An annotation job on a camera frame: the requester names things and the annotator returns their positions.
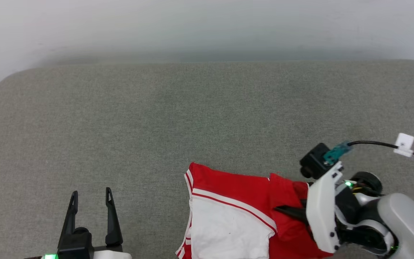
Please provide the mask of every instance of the robotic arm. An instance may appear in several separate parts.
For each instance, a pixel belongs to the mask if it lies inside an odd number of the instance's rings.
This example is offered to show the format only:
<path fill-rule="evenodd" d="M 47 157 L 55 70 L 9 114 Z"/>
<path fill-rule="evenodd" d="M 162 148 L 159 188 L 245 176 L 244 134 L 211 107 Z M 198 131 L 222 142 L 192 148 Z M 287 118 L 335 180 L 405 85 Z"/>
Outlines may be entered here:
<path fill-rule="evenodd" d="M 338 158 L 349 150 L 346 143 L 332 150 L 317 145 L 300 161 L 301 173 L 316 179 L 305 213 L 288 206 L 275 209 L 307 223 L 322 251 L 335 253 L 354 243 L 379 258 L 414 258 L 414 201 L 400 193 L 381 194 L 381 182 L 368 172 L 340 181 Z"/>

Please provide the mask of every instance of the green led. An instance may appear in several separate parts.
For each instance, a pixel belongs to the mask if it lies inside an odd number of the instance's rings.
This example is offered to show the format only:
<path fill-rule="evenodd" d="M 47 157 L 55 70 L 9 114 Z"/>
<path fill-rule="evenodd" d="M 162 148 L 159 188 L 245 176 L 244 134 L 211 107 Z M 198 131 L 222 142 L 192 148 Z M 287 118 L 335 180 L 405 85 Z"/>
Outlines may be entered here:
<path fill-rule="evenodd" d="M 46 254 L 44 256 L 44 259 L 59 259 L 59 256 L 57 256 L 56 254 Z"/>

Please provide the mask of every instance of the white wall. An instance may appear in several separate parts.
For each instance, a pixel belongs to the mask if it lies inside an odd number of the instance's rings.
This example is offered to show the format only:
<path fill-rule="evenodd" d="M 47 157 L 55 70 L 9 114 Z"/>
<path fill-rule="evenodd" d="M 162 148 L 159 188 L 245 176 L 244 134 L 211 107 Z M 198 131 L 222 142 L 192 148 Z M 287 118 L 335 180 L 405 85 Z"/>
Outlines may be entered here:
<path fill-rule="evenodd" d="M 95 62 L 414 59 L 414 0 L 0 0 L 0 80 Z"/>

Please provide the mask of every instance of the folded garment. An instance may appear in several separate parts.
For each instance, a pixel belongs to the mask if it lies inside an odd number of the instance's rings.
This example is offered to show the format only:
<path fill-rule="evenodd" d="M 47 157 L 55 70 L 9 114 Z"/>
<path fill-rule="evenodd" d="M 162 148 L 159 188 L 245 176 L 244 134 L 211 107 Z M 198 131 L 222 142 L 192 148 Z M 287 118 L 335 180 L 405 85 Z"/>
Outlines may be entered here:
<path fill-rule="evenodd" d="M 273 210 L 302 208 L 308 185 L 276 174 L 230 174 L 191 163 L 185 173 L 189 220 L 179 259 L 303 259 L 320 251 L 304 223 Z"/>

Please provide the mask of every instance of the black cable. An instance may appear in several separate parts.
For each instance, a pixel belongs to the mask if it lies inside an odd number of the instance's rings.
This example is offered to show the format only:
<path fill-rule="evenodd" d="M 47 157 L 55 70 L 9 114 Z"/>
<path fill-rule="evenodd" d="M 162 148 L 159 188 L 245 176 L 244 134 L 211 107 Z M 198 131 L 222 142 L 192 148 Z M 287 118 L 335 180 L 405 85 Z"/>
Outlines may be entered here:
<path fill-rule="evenodd" d="M 378 145 L 378 146 L 387 146 L 387 147 L 391 147 L 393 149 L 398 149 L 399 147 L 393 144 L 388 144 L 388 143 L 384 143 L 384 142 L 379 142 L 379 141 L 367 141 L 367 140 L 359 140 L 359 141 L 352 141 L 350 143 L 348 143 L 348 146 L 354 146 L 357 144 L 371 144 L 371 145 Z"/>

